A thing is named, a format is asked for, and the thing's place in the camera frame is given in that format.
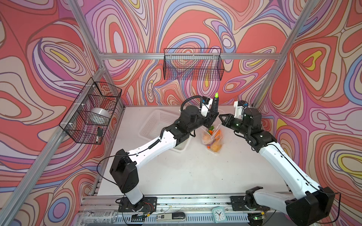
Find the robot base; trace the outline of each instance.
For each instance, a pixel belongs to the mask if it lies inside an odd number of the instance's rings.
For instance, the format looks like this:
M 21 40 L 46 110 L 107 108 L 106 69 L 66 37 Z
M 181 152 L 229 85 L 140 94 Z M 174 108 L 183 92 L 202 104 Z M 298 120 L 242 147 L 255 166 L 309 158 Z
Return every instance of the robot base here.
M 118 212 L 154 212 L 156 211 L 157 197 L 143 197 L 138 203 L 133 205 L 127 197 L 120 201 Z

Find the clock face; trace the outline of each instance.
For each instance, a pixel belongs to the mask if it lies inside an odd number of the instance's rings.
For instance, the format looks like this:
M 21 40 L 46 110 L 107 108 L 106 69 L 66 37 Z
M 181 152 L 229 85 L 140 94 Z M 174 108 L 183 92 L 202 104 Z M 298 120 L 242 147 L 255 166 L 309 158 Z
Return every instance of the clock face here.
M 225 221 L 226 220 L 226 216 L 225 216 L 225 212 L 223 208 L 217 208 L 217 209 L 213 209 L 212 213 L 214 214 L 215 217 L 215 221 L 216 222 L 220 222 L 220 221 Z

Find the psychedelic wall pattern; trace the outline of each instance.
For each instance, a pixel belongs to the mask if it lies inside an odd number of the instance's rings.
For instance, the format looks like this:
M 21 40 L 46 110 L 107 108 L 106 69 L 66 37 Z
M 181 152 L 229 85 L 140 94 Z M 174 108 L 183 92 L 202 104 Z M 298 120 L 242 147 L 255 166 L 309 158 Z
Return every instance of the psychedelic wall pattern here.
M 361 1 L 320 1 L 260 106 L 288 155 L 342 193 L 340 226 L 362 225 L 361 35 Z M 337 204 L 336 195 L 322 222 L 336 218 Z
M 82 11 L 101 52 L 154 53 L 219 47 L 225 53 L 278 53 L 304 1 L 92 0 Z M 251 102 L 273 60 L 225 60 L 222 81 L 165 81 L 163 60 L 108 60 L 126 105 L 180 105 L 193 95 Z
M 0 1 L 0 208 L 97 69 L 64 1 Z M 70 224 L 118 116 L 102 145 L 64 139 L 13 225 Z

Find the plastic bag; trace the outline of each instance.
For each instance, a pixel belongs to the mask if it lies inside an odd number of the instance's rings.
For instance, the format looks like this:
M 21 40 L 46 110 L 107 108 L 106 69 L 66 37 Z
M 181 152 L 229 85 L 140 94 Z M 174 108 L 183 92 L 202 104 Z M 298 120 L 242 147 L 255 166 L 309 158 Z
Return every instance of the plastic bag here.
M 212 125 L 209 130 L 202 127 L 201 142 L 211 152 L 219 153 L 224 144 L 221 125 Z

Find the metal bar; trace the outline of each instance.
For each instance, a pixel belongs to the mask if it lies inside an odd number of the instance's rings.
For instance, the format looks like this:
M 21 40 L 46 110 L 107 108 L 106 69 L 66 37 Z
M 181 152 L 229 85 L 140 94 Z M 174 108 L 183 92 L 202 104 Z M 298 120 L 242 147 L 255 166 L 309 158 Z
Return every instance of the metal bar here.
M 94 74 L 93 79 L 95 81 L 99 81 L 103 71 L 104 67 L 100 67 Z M 75 101 L 75 104 L 71 106 L 71 109 L 64 117 L 63 121 L 68 122 L 70 120 L 70 118 L 78 108 L 77 103 L 82 102 L 90 88 L 90 85 L 85 86 L 83 92 L 79 94 L 78 99 Z M 2 210 L 0 211 L 0 226 L 8 226 L 12 223 L 14 217 L 25 202 L 29 193 L 34 188 L 36 182 L 42 175 L 44 169 L 49 164 L 49 161 L 53 157 L 54 153 L 56 152 L 66 135 L 66 132 L 64 132 L 62 128 L 57 128 L 51 139 L 48 141 L 41 153 L 35 159 L 30 169 L 26 172 L 25 176 L 23 177 L 19 185 L 15 188 L 14 192 L 11 194 L 11 196 L 3 206 Z
M 252 102 L 253 107 L 258 107 L 258 105 L 260 104 L 260 101 L 264 97 L 266 91 L 269 89 L 271 82 L 274 80 L 275 76 L 277 75 L 279 68 L 282 66 L 284 59 L 287 56 L 287 54 L 288 54 L 289 50 L 291 49 L 293 43 L 295 42 L 296 38 L 298 37 L 298 34 L 302 30 L 309 15 L 311 14 L 311 12 L 313 11 L 314 7 L 317 5 L 318 2 L 319 2 L 319 0 L 308 0 L 307 3 L 305 4 L 304 8 L 302 9 L 302 12 L 300 13 L 289 36 L 287 37 L 287 39 L 283 45 L 283 48 L 281 50 L 280 59 L 278 59 L 274 63 L 270 72 L 266 76 L 263 84 L 261 85 L 260 89 L 258 90 L 258 93 Z
M 106 69 L 106 73 L 105 73 L 105 79 L 108 83 L 110 84 L 113 84 L 114 85 L 114 81 L 111 77 L 111 75 L 109 74 L 107 68 L 105 67 L 104 65 L 104 62 L 103 60 L 101 59 L 99 53 L 99 49 L 98 49 L 98 46 L 91 34 L 91 31 L 89 29 L 89 26 L 88 26 L 88 23 L 87 21 L 85 20 L 85 17 L 83 15 L 83 12 L 78 4 L 78 1 L 77 0 L 68 0 L 68 4 L 69 4 L 69 7 L 75 17 L 75 20 L 77 21 L 79 27 L 80 27 L 80 30 L 81 30 L 81 33 L 83 34 L 85 40 L 88 42 L 89 44 L 89 47 L 90 47 L 90 50 L 95 58 L 95 60 L 97 61 L 98 63 L 98 66 L 99 67 L 104 67 Z
M 236 53 L 221 53 L 221 59 L 223 60 L 278 60 L 280 59 L 280 54 L 267 54 L 267 53 L 250 53 L 250 54 L 236 54 Z M 100 53 L 100 58 L 102 60 L 163 60 L 164 54 L 162 53 Z
M 182 209 L 187 213 L 208 213 L 212 208 L 222 206 L 226 212 L 232 211 L 230 196 L 245 196 L 245 193 L 231 194 L 208 194 L 208 195 L 145 195 L 156 196 L 157 206 L 156 212 L 174 212 Z M 101 210 L 101 209 L 117 209 L 118 204 L 115 200 L 122 198 L 121 196 L 86 196 L 80 207 L 80 211 L 84 210 Z M 244 213 L 257 213 L 260 210 L 254 211 L 239 211 Z
M 121 125 L 121 121 L 122 121 L 124 112 L 125 112 L 125 108 L 124 108 L 124 107 L 121 107 L 121 115 L 120 115 L 120 117 L 119 117 L 119 120 L 118 120 L 117 124 L 115 125 L 114 131 L 113 131 L 113 135 L 112 135 L 112 138 L 111 138 L 110 143 L 108 144 L 107 150 L 106 150 L 106 152 L 104 153 L 104 156 L 106 156 L 106 157 L 110 156 L 110 154 L 111 154 L 111 152 L 112 152 L 112 148 L 113 148 L 113 145 L 114 145 L 115 138 L 116 138 L 116 136 L 117 136 L 119 127 L 120 127 L 120 125 Z M 104 174 L 104 171 L 106 170 L 108 160 L 109 160 L 109 159 L 103 161 L 103 163 L 102 163 L 102 165 L 101 165 L 101 169 L 99 170 L 99 173 L 101 173 L 102 175 Z M 101 179 L 101 176 L 97 174 L 96 179 L 95 179 L 95 181 L 94 181 L 94 184 L 93 184 L 93 186 L 92 186 L 92 196 L 94 195 L 94 192 L 96 191 L 97 184 L 98 184 L 98 181 L 99 181 L 100 179 Z

